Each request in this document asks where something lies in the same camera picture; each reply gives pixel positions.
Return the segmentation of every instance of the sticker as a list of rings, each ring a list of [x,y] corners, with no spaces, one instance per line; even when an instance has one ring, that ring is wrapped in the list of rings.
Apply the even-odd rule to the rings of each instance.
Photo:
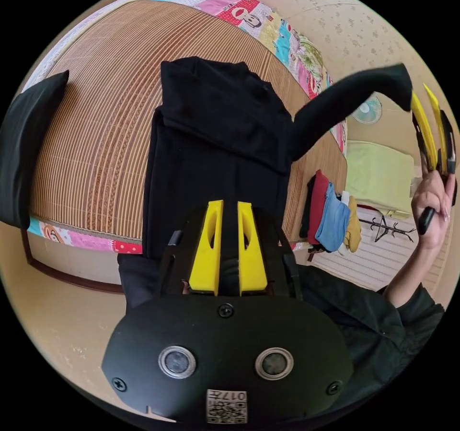
[[[208,423],[242,424],[248,422],[246,391],[209,389],[206,397]]]

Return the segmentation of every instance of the light green towel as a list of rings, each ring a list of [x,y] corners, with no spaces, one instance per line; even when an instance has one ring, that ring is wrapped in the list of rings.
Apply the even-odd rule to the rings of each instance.
[[[359,204],[411,212],[412,156],[376,143],[348,141],[346,191]]]

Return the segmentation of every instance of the black pillow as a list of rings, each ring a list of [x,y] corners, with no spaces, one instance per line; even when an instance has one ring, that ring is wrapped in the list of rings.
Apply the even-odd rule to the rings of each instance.
[[[0,127],[0,221],[11,226],[29,228],[35,166],[68,80],[67,70],[19,94]]]

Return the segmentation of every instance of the yellow plastic bracket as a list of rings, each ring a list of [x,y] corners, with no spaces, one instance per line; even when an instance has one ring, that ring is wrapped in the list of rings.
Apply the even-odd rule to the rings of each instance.
[[[446,145],[446,135],[444,134],[444,126],[442,125],[441,120],[441,110],[439,108],[439,102],[437,101],[436,96],[428,89],[428,86],[424,83],[426,93],[430,99],[431,108],[435,115],[435,120],[437,124],[437,130],[439,133],[439,141],[441,142],[441,171],[443,174],[447,172],[447,145]]]
[[[428,122],[428,118],[426,117],[426,114],[422,108],[422,104],[420,103],[418,97],[415,95],[414,91],[412,91],[411,109],[422,132],[423,140],[426,146],[426,152],[429,159],[428,162],[432,165],[433,168],[435,168],[437,163],[437,151],[435,141],[433,140],[433,134],[431,132],[431,127]]]
[[[217,296],[223,208],[223,201],[211,201],[207,205],[203,229],[188,282],[190,289],[194,292],[212,292]]]
[[[238,202],[238,254],[240,295],[243,292],[264,291],[267,287],[267,275],[253,209],[249,202]]]

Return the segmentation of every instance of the wall-mounted fan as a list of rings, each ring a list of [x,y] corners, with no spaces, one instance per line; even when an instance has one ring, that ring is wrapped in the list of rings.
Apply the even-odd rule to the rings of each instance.
[[[356,121],[363,124],[375,124],[382,116],[382,104],[375,95],[371,95],[352,114]]]

